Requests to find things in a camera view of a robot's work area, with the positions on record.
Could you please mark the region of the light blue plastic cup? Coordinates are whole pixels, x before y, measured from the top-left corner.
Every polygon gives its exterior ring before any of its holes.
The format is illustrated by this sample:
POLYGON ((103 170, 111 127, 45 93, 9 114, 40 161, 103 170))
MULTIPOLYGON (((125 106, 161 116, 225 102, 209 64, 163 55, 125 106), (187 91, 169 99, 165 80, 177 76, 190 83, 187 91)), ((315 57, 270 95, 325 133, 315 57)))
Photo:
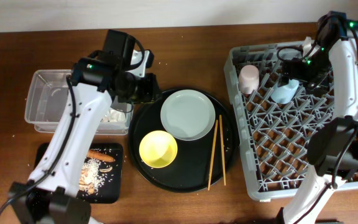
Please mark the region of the light blue plastic cup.
POLYGON ((288 84, 284 86, 278 86, 278 83, 276 83, 273 86, 273 92, 270 97, 276 103, 287 104, 294 97, 298 87, 298 80, 290 80, 288 84))

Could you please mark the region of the pink plastic cup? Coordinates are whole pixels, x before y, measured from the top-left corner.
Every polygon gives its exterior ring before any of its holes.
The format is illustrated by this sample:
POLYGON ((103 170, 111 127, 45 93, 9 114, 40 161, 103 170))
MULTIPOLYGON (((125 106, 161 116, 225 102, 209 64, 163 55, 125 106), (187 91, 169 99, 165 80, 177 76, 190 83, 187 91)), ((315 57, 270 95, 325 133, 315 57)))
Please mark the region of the pink plastic cup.
POLYGON ((240 92, 249 95, 259 87, 259 70, 254 65, 246 65, 241 68, 238 79, 240 92))

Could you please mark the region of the white tissue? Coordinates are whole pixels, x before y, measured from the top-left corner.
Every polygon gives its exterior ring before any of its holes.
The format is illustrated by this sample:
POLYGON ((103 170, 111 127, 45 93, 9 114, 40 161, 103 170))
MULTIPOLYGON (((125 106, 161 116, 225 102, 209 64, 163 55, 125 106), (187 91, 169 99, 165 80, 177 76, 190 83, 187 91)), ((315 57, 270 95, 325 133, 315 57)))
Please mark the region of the white tissue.
POLYGON ((126 120, 126 115, 122 111, 114 110, 110 108, 108 112, 101 119, 102 123, 116 123, 124 122, 126 120))

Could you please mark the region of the yellow bowl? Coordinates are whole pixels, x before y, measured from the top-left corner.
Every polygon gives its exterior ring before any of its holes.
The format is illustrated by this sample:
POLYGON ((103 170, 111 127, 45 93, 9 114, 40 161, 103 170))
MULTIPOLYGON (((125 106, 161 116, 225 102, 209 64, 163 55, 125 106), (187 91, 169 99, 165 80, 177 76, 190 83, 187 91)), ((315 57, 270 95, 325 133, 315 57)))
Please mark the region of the yellow bowl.
POLYGON ((158 130, 146 134, 139 145, 142 162, 154 169, 169 166, 175 160, 177 153, 177 142, 166 131, 158 130))

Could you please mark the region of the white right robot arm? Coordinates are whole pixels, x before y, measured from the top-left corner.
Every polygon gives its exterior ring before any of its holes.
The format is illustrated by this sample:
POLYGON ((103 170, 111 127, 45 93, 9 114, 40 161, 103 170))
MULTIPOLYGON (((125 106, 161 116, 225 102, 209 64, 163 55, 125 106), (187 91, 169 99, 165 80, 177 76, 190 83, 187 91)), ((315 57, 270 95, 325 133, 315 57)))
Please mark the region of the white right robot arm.
POLYGON ((358 173, 358 22, 330 11, 302 57, 283 60, 281 85, 298 80, 308 93, 334 93, 332 120, 307 145, 309 167, 277 223, 314 223, 335 191, 358 173))

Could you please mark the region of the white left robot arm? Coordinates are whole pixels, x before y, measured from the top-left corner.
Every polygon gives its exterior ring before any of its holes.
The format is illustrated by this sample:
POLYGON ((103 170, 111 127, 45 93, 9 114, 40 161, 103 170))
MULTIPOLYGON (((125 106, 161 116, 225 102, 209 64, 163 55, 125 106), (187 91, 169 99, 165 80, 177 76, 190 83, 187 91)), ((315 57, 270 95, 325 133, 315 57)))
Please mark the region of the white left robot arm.
POLYGON ((21 223, 96 223, 77 198, 81 168, 103 116, 115 101, 153 103, 162 92, 146 70, 154 61, 135 37, 109 30, 101 50, 77 61, 66 77, 68 99, 43 157, 26 183, 13 182, 0 217, 11 206, 21 223))

